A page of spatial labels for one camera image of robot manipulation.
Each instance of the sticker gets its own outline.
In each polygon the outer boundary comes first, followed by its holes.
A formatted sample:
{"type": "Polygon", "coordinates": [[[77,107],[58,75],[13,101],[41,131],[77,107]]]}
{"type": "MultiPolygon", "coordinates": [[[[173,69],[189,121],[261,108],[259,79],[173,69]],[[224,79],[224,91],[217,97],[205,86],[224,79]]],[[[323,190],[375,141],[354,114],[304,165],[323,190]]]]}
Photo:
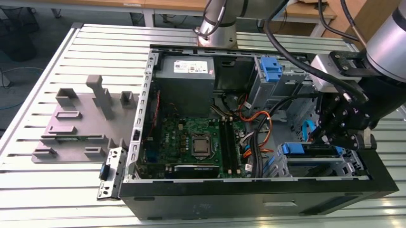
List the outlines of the sticker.
{"type": "Polygon", "coordinates": [[[123,3],[124,6],[135,6],[135,7],[140,7],[140,4],[133,4],[133,3],[123,3]]]}
{"type": "Polygon", "coordinates": [[[251,108],[251,104],[248,102],[244,102],[243,105],[249,109],[251,108]]]}
{"type": "Polygon", "coordinates": [[[252,172],[252,165],[245,164],[245,171],[252,172]]]}
{"type": "Polygon", "coordinates": [[[175,73],[193,73],[207,74],[207,62],[205,61],[175,61],[173,63],[175,73]]]}

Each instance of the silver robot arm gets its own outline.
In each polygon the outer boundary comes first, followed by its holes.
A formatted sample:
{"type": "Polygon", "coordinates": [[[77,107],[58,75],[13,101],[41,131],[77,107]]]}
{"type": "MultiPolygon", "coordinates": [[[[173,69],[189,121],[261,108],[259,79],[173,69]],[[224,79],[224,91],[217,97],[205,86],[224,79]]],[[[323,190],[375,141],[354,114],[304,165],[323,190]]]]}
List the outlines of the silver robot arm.
{"type": "Polygon", "coordinates": [[[207,0],[203,23],[195,29],[199,45],[231,48],[236,44],[236,17],[264,19],[288,0],[207,0]]]}

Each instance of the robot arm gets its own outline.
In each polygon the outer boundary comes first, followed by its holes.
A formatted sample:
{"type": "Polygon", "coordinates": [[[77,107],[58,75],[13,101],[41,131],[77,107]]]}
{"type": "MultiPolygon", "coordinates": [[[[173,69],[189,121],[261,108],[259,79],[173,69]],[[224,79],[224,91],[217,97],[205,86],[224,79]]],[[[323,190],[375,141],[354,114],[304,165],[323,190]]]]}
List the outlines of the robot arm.
{"type": "MultiPolygon", "coordinates": [[[[200,45],[233,47],[236,17],[263,19],[275,15],[286,3],[287,0],[208,1],[204,21],[199,32],[196,31],[200,34],[200,45]]],[[[268,35],[272,45],[288,59],[290,54],[283,52],[283,47],[278,48],[280,44],[272,37],[268,35]]],[[[316,55],[311,69],[328,76],[330,80],[323,80],[320,74],[311,75],[315,89],[320,92],[316,100],[319,120],[316,129],[310,134],[312,142],[328,143],[351,150],[374,149],[376,145],[370,130],[379,119],[406,102],[404,44],[406,0],[402,0],[363,51],[335,51],[316,55]],[[334,84],[338,79],[346,87],[351,85],[351,96],[342,86],[334,84]],[[354,91],[358,95],[364,95],[364,98],[354,99],[354,91]]]]}
{"type": "Polygon", "coordinates": [[[203,23],[195,29],[199,45],[232,48],[236,44],[236,17],[264,19],[288,0],[208,0],[203,13],[203,23]]]}
{"type": "Polygon", "coordinates": [[[363,104],[348,102],[314,76],[318,100],[318,128],[314,141],[352,150],[374,149],[370,130],[378,121],[406,102],[406,0],[387,18],[366,50],[318,55],[311,65],[331,75],[343,76],[368,98],[363,104]]]}

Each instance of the metal bracket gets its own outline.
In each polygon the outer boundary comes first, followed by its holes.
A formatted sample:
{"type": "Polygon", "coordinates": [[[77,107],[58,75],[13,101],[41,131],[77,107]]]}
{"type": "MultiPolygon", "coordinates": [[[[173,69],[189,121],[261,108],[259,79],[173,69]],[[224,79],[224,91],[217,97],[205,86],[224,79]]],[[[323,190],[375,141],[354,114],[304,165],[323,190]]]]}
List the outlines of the metal bracket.
{"type": "Polygon", "coordinates": [[[97,201],[120,200],[119,190],[124,176],[127,150],[117,147],[109,150],[107,161],[100,169],[97,201]]]}

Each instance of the red wire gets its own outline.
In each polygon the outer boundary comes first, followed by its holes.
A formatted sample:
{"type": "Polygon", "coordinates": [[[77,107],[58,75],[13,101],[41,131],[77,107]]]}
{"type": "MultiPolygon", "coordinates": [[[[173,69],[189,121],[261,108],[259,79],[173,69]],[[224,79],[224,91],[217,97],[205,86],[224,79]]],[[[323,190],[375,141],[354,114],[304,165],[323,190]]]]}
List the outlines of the red wire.
{"type": "Polygon", "coordinates": [[[157,101],[156,101],[157,104],[156,104],[156,109],[155,109],[155,114],[153,114],[152,126],[151,126],[151,130],[149,130],[148,136],[147,136],[147,138],[144,139],[144,141],[145,141],[145,140],[148,139],[148,137],[151,136],[152,130],[153,130],[153,128],[155,128],[155,122],[156,122],[156,118],[157,118],[159,101],[160,101],[160,90],[157,91],[156,96],[157,96],[157,101]]]}

